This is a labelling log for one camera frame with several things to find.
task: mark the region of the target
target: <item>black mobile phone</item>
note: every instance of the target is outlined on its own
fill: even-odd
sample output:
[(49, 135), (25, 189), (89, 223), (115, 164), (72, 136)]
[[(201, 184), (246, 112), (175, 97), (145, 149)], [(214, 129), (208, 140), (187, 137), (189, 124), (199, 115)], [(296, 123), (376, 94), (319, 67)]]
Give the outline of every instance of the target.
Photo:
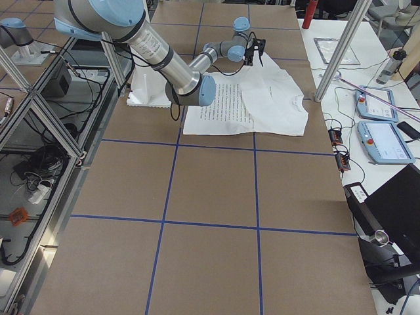
[(397, 127), (403, 130), (411, 139), (417, 140), (420, 139), (420, 132), (415, 130), (409, 123), (402, 121), (397, 124)]

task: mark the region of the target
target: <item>black monitor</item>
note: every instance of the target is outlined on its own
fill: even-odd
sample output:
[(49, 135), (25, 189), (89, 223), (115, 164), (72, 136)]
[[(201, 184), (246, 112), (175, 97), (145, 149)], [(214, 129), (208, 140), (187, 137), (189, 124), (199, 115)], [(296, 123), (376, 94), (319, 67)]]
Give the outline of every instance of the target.
[(392, 242), (420, 262), (420, 170), (404, 167), (365, 200)]

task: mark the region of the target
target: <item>red cylinder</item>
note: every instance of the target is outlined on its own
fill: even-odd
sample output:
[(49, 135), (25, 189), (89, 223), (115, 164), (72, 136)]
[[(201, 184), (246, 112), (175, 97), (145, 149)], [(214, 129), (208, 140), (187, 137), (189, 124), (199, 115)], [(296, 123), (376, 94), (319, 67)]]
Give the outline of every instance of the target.
[(316, 6), (318, 5), (318, 0), (310, 0), (308, 8), (306, 9), (306, 14), (304, 15), (302, 28), (308, 29), (312, 18), (314, 17)]

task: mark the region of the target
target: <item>white desk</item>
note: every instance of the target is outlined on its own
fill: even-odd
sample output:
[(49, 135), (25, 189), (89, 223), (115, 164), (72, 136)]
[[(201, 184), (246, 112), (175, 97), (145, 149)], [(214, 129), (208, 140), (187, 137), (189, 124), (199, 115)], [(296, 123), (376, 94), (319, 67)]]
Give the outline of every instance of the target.
[[(323, 70), (315, 70), (319, 68), (325, 69), (325, 65), (321, 59), (320, 53), (315, 46), (314, 38), (340, 38), (346, 22), (343, 21), (325, 21), (325, 20), (313, 20), (310, 28), (308, 30), (301, 29), (304, 45), (310, 65), (312, 70), (312, 75), (314, 76), (314, 82), (318, 86), (321, 77), (320, 75), (324, 72)], [(356, 56), (360, 61), (358, 66), (349, 66), (342, 65), (340, 66), (340, 72), (342, 77), (348, 81), (355, 83), (357, 85), (368, 85), (372, 87), (389, 87), (392, 90), (395, 98), (396, 105), (399, 107), (407, 108), (419, 108), (414, 97), (411, 95), (407, 86), (402, 83), (394, 87), (392, 85), (397, 84), (399, 81), (389, 81), (386, 85), (379, 85), (376, 83), (376, 77), (380, 69), (387, 62), (379, 64), (377, 66), (370, 67), (374, 64), (378, 64), (387, 58), (387, 53), (382, 47), (381, 42), (377, 38), (375, 32), (372, 30), (368, 22), (362, 22), (358, 32), (356, 33), (353, 42), (350, 45), (355, 52)], [(339, 120), (343, 126), (351, 126), (351, 119), (347, 118), (343, 114), (340, 114), (337, 110), (337, 102), (335, 101), (334, 90), (337, 87), (344, 87), (346, 89), (352, 89), (352, 87), (341, 82), (333, 82), (324, 99), (322, 100), (322, 110), (324, 113), (330, 114), (333, 118)], [(342, 89), (337, 89), (337, 94), (339, 97), (340, 111), (346, 115), (352, 117), (355, 111), (355, 96), (354, 91), (346, 91)], [(412, 114), (420, 116), (420, 112), (411, 112)], [(330, 118), (328, 114), (324, 114), (324, 117)], [(404, 116), (401, 113), (398, 113), (400, 121), (407, 121), (417, 130), (420, 130), (420, 123), (414, 122), (414, 120)], [(354, 120), (359, 122), (360, 119), (358, 114), (354, 115)], [(401, 134), (404, 136), (405, 140), (410, 140), (403, 132)], [(401, 170), (404, 165), (374, 165), (371, 163), (371, 160), (367, 153), (364, 151), (360, 139), (357, 134), (357, 126), (354, 126), (352, 129), (343, 129), (343, 142), (344, 145), (350, 148), (350, 157), (358, 162), (361, 167), (363, 167), (366, 173), (366, 179), (363, 182), (363, 186), (369, 194), (374, 192), (378, 187), (384, 184), (388, 179), (395, 175), (399, 170)], [(420, 141), (415, 141), (408, 144), (411, 152), (415, 157), (420, 157)], [(354, 163), (350, 162), (351, 170), (344, 173), (342, 182), (343, 185), (350, 184), (352, 182), (361, 181), (363, 178), (362, 171)], [(416, 166), (420, 167), (419, 160), (416, 161)], [(373, 290), (372, 295), (375, 299), (375, 304), (377, 307), (378, 314), (384, 314), (389, 305), (382, 295), (377, 291)], [(404, 298), (401, 298), (398, 301), (397, 306), (394, 309), (394, 314), (399, 314)], [(418, 314), (420, 309), (420, 296), (410, 297), (409, 303), (404, 311), (404, 315), (414, 315)]]

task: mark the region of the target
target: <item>sticker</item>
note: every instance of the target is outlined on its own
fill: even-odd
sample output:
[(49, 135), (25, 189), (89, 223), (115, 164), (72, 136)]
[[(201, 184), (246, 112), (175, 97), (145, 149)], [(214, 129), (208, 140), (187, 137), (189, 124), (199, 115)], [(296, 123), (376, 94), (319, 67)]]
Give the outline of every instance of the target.
[(140, 37), (140, 43), (135, 47), (143, 58), (151, 59), (158, 53), (162, 44), (150, 31), (146, 30)]
[(356, 199), (360, 202), (363, 203), (365, 202), (365, 199), (367, 198), (365, 192), (363, 191), (361, 186), (353, 186), (350, 187), (353, 194), (356, 196)]

